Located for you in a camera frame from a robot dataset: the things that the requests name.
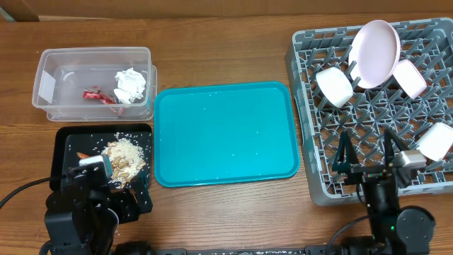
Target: white label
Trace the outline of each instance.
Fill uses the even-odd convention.
[[[38,95],[45,99],[47,102],[52,103],[54,98],[54,89],[55,89],[55,78],[48,74],[46,71],[42,71],[40,90]]]

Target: black tray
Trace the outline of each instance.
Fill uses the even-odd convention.
[[[147,186],[151,179],[152,162],[152,132],[147,124],[125,124],[125,125],[92,125],[75,126],[60,128],[55,137],[54,157],[52,160],[52,170],[50,176],[61,176],[70,167],[79,165],[77,152],[95,156],[100,154],[108,142],[116,141],[115,134],[120,133],[119,139],[130,134],[129,139],[134,145],[143,148],[144,161],[147,163],[141,173]],[[57,191],[60,189],[62,181],[51,181],[50,189]]]

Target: crumpled white paper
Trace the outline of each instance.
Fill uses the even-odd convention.
[[[118,89],[113,92],[121,103],[134,103],[135,99],[143,98],[147,81],[134,68],[116,73],[115,79],[118,81]]]

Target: empty tray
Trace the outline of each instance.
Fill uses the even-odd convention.
[[[169,89],[155,110],[155,176],[166,187],[281,179],[299,168],[279,82]]]

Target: gray dish rack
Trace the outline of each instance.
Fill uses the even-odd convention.
[[[401,60],[412,61],[428,83],[414,100],[393,77],[367,90],[357,86],[359,78],[352,80],[355,63],[348,65],[348,54],[361,25],[303,30],[292,36],[285,60],[302,128],[310,196],[317,205],[358,202],[355,187],[344,186],[344,177],[331,171],[342,131],[351,136],[360,163],[373,165],[383,164],[385,128],[391,128],[414,149],[418,138],[434,123],[453,126],[453,20],[433,18],[391,25],[401,40]],[[330,67],[342,69],[354,88],[353,97],[342,108],[331,105],[316,85],[316,73]],[[453,149],[445,160],[429,162],[399,195],[451,192]]]

